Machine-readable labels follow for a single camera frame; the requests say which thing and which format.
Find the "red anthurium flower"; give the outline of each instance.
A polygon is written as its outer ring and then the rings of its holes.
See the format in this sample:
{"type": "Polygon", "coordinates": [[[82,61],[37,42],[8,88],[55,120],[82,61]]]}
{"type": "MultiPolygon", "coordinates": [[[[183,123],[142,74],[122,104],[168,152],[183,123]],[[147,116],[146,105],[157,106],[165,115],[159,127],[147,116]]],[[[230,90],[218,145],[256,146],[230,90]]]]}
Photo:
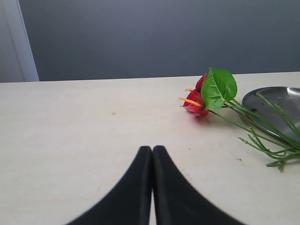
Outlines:
{"type": "Polygon", "coordinates": [[[201,87],[203,85],[204,80],[206,79],[207,74],[205,74],[201,79],[197,82],[195,89],[186,89],[185,91],[190,91],[187,98],[180,97],[179,99],[185,101],[183,104],[183,108],[185,108],[188,112],[197,113],[198,115],[204,116],[209,113],[207,109],[201,110],[203,108],[204,102],[201,96],[201,87]]]}

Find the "table surface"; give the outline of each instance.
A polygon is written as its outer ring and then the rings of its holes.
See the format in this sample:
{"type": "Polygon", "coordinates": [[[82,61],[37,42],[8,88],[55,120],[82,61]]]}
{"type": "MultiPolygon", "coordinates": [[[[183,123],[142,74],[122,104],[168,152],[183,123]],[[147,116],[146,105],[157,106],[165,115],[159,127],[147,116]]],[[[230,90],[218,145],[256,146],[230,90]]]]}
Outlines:
{"type": "MultiPolygon", "coordinates": [[[[300,87],[300,72],[235,78],[239,101],[260,87],[300,87]]],[[[298,224],[300,165],[267,168],[272,159],[238,139],[246,132],[181,108],[197,80],[1,83],[0,224],[69,222],[111,190],[141,145],[164,145],[199,192],[242,222],[298,224]]]]}

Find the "wall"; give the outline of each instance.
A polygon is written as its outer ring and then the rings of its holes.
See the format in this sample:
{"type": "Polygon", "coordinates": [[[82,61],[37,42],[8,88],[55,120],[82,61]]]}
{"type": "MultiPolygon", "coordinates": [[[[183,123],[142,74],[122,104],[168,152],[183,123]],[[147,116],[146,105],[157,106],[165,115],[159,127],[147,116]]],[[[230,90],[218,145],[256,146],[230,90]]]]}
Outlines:
{"type": "Polygon", "coordinates": [[[0,0],[0,82],[24,82],[20,62],[0,0]]]}
{"type": "Polygon", "coordinates": [[[40,80],[300,71],[299,0],[19,0],[40,80]]]}

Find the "stainless steel dish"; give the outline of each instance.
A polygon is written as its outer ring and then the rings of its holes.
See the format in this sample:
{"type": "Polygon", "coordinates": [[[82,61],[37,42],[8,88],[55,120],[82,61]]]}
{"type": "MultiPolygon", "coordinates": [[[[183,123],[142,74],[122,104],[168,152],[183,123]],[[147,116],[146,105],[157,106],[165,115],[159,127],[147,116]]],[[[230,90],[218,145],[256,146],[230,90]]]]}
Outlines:
{"type": "MultiPolygon", "coordinates": [[[[300,88],[290,87],[266,87],[253,90],[246,94],[242,100],[242,105],[247,109],[257,113],[268,122],[272,123],[282,133],[300,141],[298,137],[257,93],[262,94],[273,105],[277,103],[291,117],[294,124],[300,129],[300,88]]],[[[264,124],[254,119],[264,128],[268,129],[264,124]]]]}

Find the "white door frame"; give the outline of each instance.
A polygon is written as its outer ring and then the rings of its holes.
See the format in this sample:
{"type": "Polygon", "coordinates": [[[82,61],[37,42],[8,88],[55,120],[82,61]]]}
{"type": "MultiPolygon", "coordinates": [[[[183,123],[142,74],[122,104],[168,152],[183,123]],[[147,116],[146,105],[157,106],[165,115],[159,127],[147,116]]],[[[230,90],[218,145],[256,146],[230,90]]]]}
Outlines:
{"type": "Polygon", "coordinates": [[[5,16],[9,25],[12,40],[20,62],[24,80],[39,81],[27,31],[25,28],[19,0],[0,0],[3,2],[5,16]]]}

